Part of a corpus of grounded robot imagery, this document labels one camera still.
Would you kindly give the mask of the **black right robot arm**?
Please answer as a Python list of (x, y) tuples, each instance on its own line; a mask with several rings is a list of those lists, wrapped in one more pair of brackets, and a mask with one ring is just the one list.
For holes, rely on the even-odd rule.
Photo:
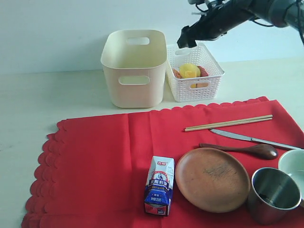
[(304, 33), (304, 4), (300, 0), (229, 0), (212, 3), (206, 15), (191, 26), (191, 34), (195, 40), (215, 40), (254, 18)]

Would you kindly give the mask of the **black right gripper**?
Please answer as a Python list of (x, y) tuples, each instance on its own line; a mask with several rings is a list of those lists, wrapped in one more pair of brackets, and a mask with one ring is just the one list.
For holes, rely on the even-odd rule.
[(181, 30), (177, 40), (179, 48), (193, 48), (196, 40), (216, 40), (229, 30), (253, 17), (249, 11), (250, 0), (205, 0), (208, 10), (194, 25), (193, 34), (190, 26)]

